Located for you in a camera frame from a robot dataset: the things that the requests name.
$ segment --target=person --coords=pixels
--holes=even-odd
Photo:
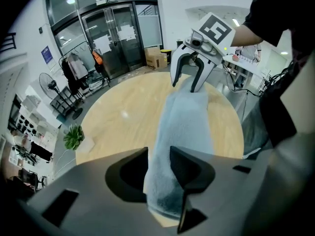
[[[53,154],[36,143],[31,142],[28,139],[27,134],[20,136],[17,130],[13,129],[11,131],[11,135],[13,136],[13,142],[15,145],[25,148],[28,153],[38,155],[47,162],[52,162]]]
[[[257,44],[257,45],[238,47],[238,48],[236,48],[235,54],[242,55],[242,56],[248,58],[249,60],[252,60],[253,62],[258,63],[258,62],[260,62],[260,57],[261,57],[261,46],[260,46],[260,44]],[[246,75],[249,74],[249,71],[247,71],[243,68],[239,67],[238,69],[240,69],[241,73],[244,73]],[[245,77],[239,76],[237,81],[235,82],[235,86],[242,88],[244,80],[245,80]]]
[[[294,123],[280,97],[297,77],[314,50],[315,34],[308,22],[312,0],[252,0],[245,22],[236,27],[231,46],[249,46],[263,40],[277,46],[289,29],[293,62],[276,83],[267,88],[242,123],[244,156],[257,148],[263,151],[296,134]]]

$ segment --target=paper sheet on door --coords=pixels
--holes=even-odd
[[[94,44],[96,45],[96,48],[100,50],[101,54],[111,51],[108,35],[95,39]]]
[[[132,40],[132,39],[136,39],[136,35],[134,33],[134,28],[133,26],[130,25],[126,25],[126,26],[121,26],[121,31],[118,31],[118,36],[120,40]]]

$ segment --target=round wooden table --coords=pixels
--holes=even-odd
[[[83,119],[84,134],[93,139],[95,146],[89,153],[76,153],[76,163],[135,148],[149,147],[149,154],[152,153],[165,99],[187,77],[182,74],[174,88],[170,73],[149,73],[108,90]],[[212,85],[205,83],[205,87],[209,93],[208,117],[215,155],[242,158],[243,131],[234,108]],[[178,225],[176,220],[152,214],[164,227]]]

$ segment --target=white plant pot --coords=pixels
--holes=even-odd
[[[89,153],[93,147],[94,147],[94,142],[92,138],[86,136],[84,140],[80,143],[79,147],[76,149],[75,152]]]

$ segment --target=glass door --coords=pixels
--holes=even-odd
[[[102,55],[111,79],[143,65],[131,4],[107,7],[82,19],[89,42]]]

